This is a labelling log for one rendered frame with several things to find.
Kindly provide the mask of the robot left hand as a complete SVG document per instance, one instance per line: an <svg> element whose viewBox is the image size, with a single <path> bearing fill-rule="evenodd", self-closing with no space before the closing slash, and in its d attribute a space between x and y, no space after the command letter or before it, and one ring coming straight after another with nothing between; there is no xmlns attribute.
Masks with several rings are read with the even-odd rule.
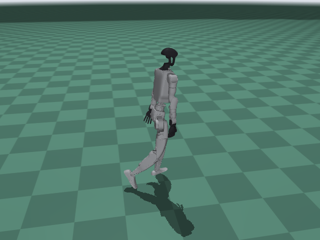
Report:
<svg viewBox="0 0 320 240"><path fill-rule="evenodd" d="M150 104L150 106L151 106L151 104ZM149 111L146 113L146 116L145 116L145 118L144 118L144 120L143 121L145 121L145 119L146 119L146 121L145 122L147 122L147 120L148 120L148 122L147 122L147 124L149 124L149 121L150 121L150 124L151 124L151 122L152 122L152 119L150 119L151 118L151 111L152 111L152 109L150 109L150 106L149 106ZM146 118L147 117L147 118ZM149 119L148 119L149 118Z"/></svg>

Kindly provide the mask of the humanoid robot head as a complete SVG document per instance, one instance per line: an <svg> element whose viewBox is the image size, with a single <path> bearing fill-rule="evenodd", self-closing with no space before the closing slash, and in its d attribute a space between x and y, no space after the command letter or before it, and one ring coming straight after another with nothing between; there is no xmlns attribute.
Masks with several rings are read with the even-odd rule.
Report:
<svg viewBox="0 0 320 240"><path fill-rule="evenodd" d="M161 54L164 55L168 59L168 62L165 62L163 64L163 66L161 68L159 68L160 70L165 71L165 70L168 70L168 68L170 68L170 66L174 65L175 58L178 55L178 52L176 50L174 50L173 48L167 47L161 51ZM171 62L171 57L173 58L172 62Z"/></svg>

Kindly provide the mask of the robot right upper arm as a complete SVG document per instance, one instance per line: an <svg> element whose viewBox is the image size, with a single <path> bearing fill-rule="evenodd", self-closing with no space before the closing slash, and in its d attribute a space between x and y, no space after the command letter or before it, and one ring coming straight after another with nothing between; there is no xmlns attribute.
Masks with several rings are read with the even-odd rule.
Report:
<svg viewBox="0 0 320 240"><path fill-rule="evenodd" d="M178 76L174 73L168 73L167 74L167 82L168 82L168 101L171 103L172 98L175 97L176 93L176 87L178 83Z"/></svg>

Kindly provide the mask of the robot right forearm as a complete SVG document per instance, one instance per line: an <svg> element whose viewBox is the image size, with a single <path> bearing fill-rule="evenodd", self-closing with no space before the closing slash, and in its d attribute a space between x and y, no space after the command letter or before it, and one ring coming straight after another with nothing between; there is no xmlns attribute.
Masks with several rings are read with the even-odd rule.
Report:
<svg viewBox="0 0 320 240"><path fill-rule="evenodd" d="M172 125L176 124L176 109L177 109L178 99L176 97L172 98L169 108L169 122L172 120Z"/></svg>

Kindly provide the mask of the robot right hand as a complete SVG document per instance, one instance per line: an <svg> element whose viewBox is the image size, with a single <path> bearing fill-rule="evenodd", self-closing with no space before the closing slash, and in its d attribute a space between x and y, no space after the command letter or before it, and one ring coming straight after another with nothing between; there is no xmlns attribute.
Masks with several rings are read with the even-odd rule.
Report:
<svg viewBox="0 0 320 240"><path fill-rule="evenodd" d="M175 136L177 129L176 129L176 123L172 124L171 119L169 120L169 125L170 125L170 128L169 128L168 138L171 138L171 137Z"/></svg>

